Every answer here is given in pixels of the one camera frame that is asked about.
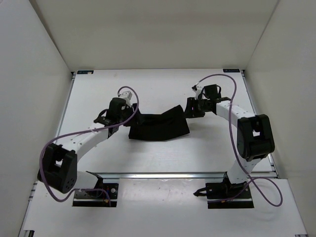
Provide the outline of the black skirt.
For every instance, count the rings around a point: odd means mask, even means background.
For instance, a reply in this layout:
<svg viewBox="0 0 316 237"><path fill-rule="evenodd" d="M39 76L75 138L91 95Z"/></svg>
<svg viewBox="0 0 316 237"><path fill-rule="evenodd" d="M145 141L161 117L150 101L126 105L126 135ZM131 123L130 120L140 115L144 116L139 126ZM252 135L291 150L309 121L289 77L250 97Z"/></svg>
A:
<svg viewBox="0 0 316 237"><path fill-rule="evenodd" d="M162 114L143 114L139 110L126 124L128 138L140 141L167 141L190 133L184 111L177 105Z"/></svg>

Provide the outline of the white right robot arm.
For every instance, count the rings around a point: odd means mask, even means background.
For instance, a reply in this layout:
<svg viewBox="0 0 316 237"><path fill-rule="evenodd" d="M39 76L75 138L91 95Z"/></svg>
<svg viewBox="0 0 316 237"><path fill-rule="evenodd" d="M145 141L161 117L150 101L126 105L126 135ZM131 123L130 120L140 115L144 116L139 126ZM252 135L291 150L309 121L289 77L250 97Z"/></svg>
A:
<svg viewBox="0 0 316 237"><path fill-rule="evenodd" d="M248 179L253 168L275 150L270 119L267 115L256 115L235 105L228 97L221 96L221 87L213 84L204 87L193 86L194 97L187 99L185 117L202 118L206 112L231 121L237 129L237 138L233 142L238 156L237 161L224 178L228 181L221 186L222 194L228 198L239 192L239 184Z"/></svg>

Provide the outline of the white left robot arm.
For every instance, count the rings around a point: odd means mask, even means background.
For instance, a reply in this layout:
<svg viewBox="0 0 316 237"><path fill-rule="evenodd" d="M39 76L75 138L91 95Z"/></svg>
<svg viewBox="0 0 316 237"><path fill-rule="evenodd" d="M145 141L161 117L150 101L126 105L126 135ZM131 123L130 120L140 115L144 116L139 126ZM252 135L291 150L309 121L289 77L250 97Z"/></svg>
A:
<svg viewBox="0 0 316 237"><path fill-rule="evenodd" d="M132 104L124 95L110 101L86 130L64 134L64 143L52 139L39 158L38 180L48 192L71 194L81 190L97 197L103 192L100 176L93 172L78 171L78 162L90 150L114 135L121 126L131 126L139 111L139 103Z"/></svg>

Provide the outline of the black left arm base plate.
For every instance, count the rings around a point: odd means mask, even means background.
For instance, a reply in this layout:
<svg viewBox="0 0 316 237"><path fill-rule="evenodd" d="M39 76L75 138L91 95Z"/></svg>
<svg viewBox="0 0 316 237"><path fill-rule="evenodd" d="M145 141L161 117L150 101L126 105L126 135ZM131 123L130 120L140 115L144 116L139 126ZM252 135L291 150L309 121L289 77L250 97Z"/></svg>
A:
<svg viewBox="0 0 316 237"><path fill-rule="evenodd" d="M75 191L73 207L116 207L119 194L119 179L103 179L97 183L96 189L103 191Z"/></svg>

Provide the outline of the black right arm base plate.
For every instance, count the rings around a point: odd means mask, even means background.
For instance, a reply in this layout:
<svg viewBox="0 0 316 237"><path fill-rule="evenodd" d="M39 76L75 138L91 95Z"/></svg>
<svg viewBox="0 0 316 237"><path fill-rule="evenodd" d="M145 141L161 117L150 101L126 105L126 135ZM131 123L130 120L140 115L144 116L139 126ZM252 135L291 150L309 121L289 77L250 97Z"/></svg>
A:
<svg viewBox="0 0 316 237"><path fill-rule="evenodd" d="M221 183L206 183L205 187L193 193L196 197L207 198L208 209L252 209L254 203L249 188L243 184L232 187Z"/></svg>

